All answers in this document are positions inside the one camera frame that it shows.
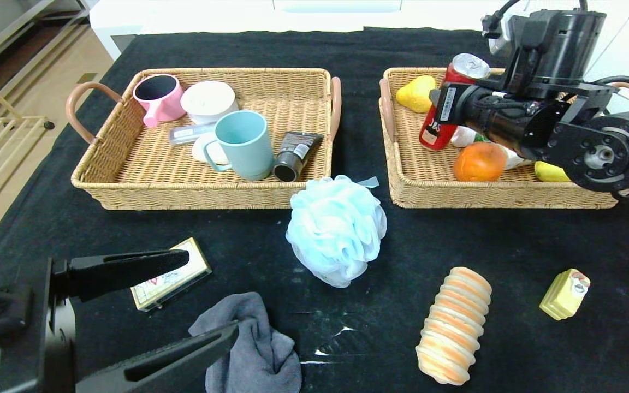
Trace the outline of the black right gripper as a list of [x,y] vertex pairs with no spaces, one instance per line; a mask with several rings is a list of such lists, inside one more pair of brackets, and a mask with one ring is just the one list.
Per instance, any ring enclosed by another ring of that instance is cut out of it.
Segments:
[[429,92],[429,100],[437,107],[435,122],[468,126],[479,119],[484,97],[492,90],[475,84],[443,83],[440,89]]

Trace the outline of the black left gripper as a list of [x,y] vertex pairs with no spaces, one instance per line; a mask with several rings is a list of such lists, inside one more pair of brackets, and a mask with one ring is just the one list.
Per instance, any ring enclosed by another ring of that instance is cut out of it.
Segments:
[[[0,392],[73,392],[75,315],[67,298],[90,301],[185,266],[184,249],[49,258],[0,284]],[[178,392],[229,354],[238,321],[133,356],[80,382],[77,392]]]

